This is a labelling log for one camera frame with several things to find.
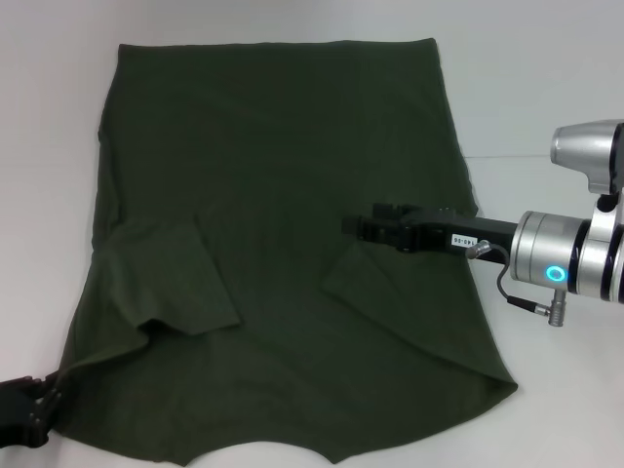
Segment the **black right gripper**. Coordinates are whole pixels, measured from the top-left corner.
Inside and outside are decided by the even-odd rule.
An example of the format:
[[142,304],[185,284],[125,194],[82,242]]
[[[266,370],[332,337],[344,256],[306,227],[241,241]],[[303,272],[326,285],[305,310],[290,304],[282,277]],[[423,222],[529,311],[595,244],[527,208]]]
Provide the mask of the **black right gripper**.
[[372,218],[346,216],[341,233],[360,241],[393,247],[403,253],[466,256],[481,241],[511,251],[517,224],[459,214],[451,209],[375,203]]

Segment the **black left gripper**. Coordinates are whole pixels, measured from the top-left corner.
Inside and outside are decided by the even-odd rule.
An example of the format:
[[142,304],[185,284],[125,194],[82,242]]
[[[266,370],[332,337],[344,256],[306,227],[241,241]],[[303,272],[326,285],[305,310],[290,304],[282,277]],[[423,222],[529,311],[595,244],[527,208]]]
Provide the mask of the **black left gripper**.
[[56,417],[62,393],[59,372],[1,382],[1,434],[43,435]]

